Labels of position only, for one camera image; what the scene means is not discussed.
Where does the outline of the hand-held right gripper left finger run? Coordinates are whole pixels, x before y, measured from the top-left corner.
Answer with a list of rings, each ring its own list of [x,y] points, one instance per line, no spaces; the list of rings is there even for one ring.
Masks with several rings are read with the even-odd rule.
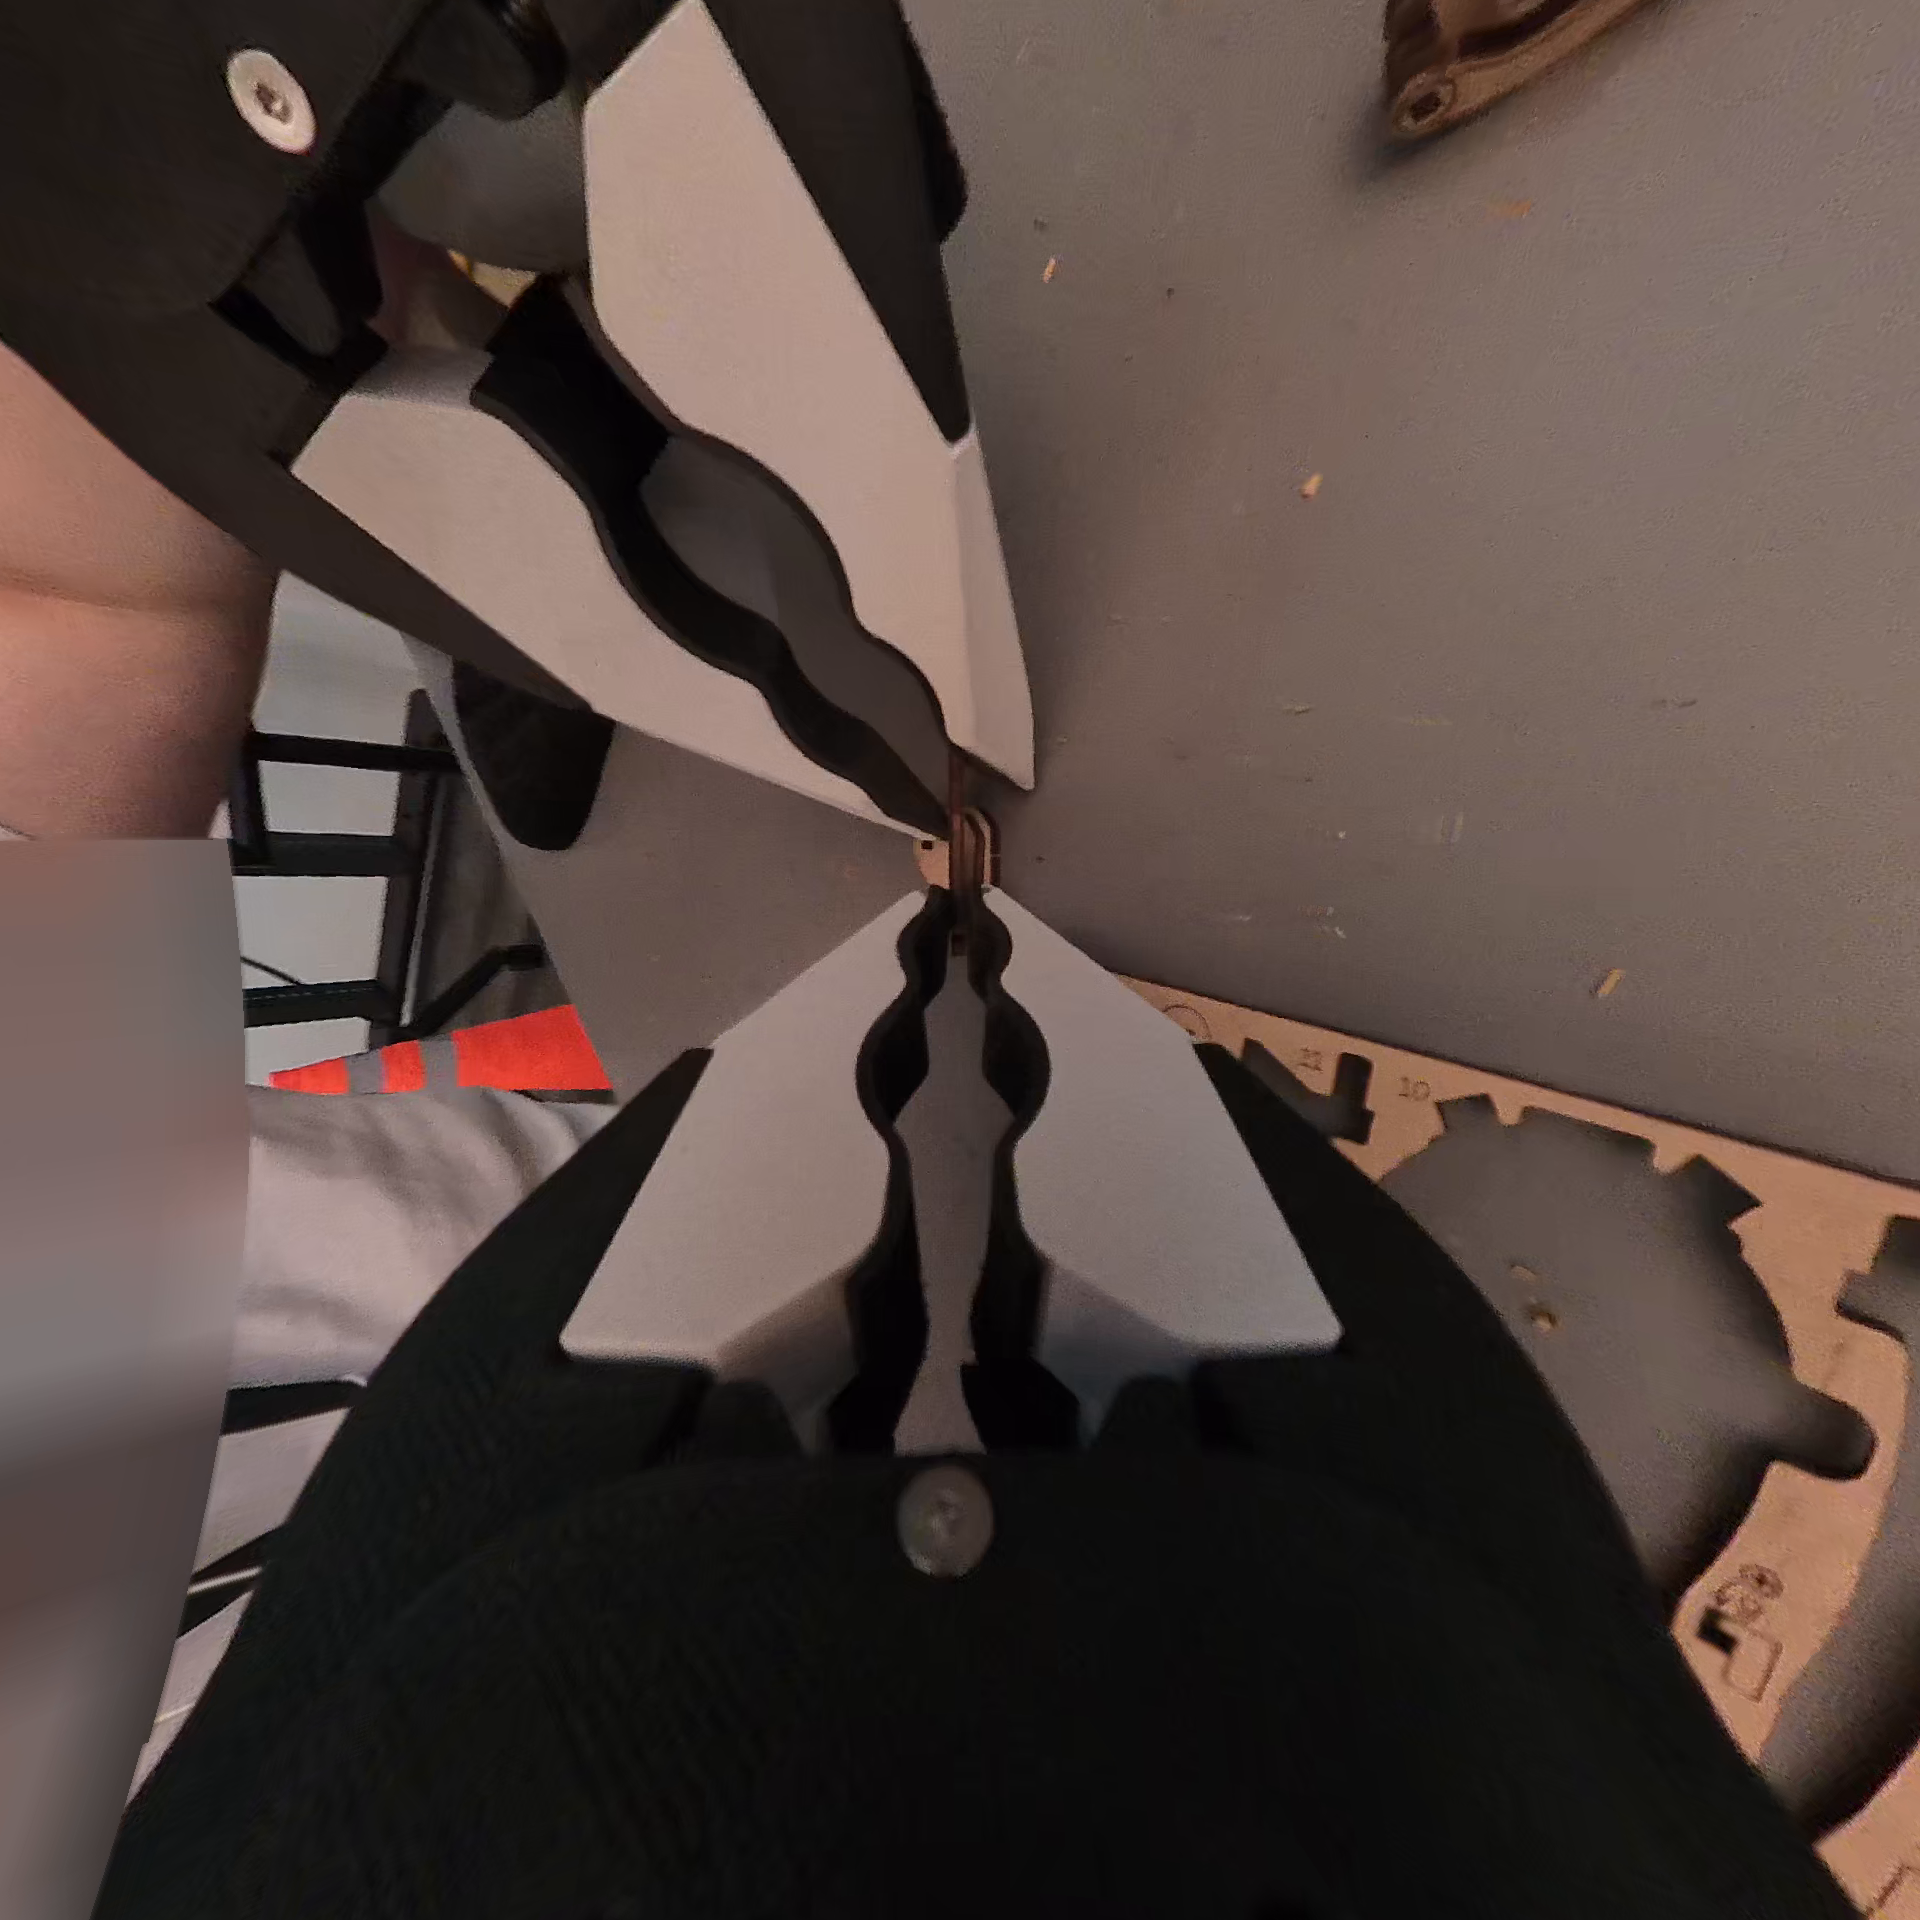
[[[909,896],[706,1048],[565,1325],[778,1398],[800,1444],[892,1455],[929,1349],[911,1155],[949,892]]]

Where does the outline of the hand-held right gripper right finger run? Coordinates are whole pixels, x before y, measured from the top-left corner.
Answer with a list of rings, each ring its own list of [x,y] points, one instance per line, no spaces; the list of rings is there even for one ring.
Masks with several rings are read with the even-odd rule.
[[[968,915],[1006,1105],[963,1393],[987,1449],[1071,1449],[1142,1378],[1336,1351],[1201,1048],[1006,892]]]

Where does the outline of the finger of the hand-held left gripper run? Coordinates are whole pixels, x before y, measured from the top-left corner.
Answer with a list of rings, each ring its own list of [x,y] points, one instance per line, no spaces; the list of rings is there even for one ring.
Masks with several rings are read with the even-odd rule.
[[[706,589],[640,504],[617,433],[480,346],[396,346],[291,477],[599,717],[909,837],[940,802],[831,707],[762,614]]]
[[[582,68],[518,124],[446,119],[380,183],[414,242],[590,273],[675,429],[819,524],[857,626],[953,749],[1034,789],[1037,734],[946,286],[968,208],[897,6],[551,6]]]

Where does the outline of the person's left forearm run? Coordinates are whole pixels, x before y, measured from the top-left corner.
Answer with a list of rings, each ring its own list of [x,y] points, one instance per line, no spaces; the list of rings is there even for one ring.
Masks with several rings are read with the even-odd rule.
[[[6,346],[6,839],[207,837],[261,683],[277,582]]]

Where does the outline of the laser-cut plywood parts sheet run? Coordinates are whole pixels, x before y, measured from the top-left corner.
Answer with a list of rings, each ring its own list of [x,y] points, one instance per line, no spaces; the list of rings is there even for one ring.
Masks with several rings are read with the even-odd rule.
[[[1316,1111],[1593,1455],[1731,1739],[1915,1915],[1915,1186],[1128,980]]]

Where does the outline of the black chair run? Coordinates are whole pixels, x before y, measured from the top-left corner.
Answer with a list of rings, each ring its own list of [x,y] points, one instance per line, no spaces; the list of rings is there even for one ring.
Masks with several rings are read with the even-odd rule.
[[[582,839],[609,753],[609,720],[509,691],[488,672],[455,671],[455,720],[473,744],[480,797],[536,852]],[[391,776],[396,815],[379,837],[278,832],[267,815],[261,769]],[[538,937],[483,949],[439,991],[421,986],[421,932],[439,863],[446,802],[461,776],[429,697],[407,703],[403,741],[252,727],[230,779],[235,877],[373,877],[380,882],[379,958],[365,980],[291,980],[253,962],[261,982],[243,986],[244,1031],[365,1022],[373,1042],[426,1042],[451,1031],[497,980],[547,967]]]

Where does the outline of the orange reflective vest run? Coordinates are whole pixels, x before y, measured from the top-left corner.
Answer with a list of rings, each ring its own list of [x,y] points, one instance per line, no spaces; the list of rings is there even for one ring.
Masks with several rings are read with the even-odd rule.
[[[558,1096],[609,1092],[609,1076],[573,1005],[458,1024],[429,1037],[403,1037],[307,1068],[277,1068],[267,1086],[319,1096],[458,1089]]]

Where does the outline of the person's white shirt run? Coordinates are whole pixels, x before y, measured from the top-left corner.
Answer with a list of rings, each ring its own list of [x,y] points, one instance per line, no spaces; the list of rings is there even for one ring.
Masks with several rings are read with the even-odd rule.
[[[609,1104],[509,1089],[252,1089],[244,1271],[230,1386],[367,1383],[446,1277],[558,1169]],[[277,1528],[340,1410],[221,1438],[197,1574]],[[244,1599],[217,1599],[163,1688],[130,1790],[207,1688]]]

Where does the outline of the small wooden gear assembly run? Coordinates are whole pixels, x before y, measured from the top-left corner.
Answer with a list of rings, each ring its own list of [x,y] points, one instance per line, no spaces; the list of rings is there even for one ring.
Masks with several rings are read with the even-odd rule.
[[[1640,0],[1392,0],[1380,8],[1380,119],[1398,144],[1434,139],[1581,53]]]

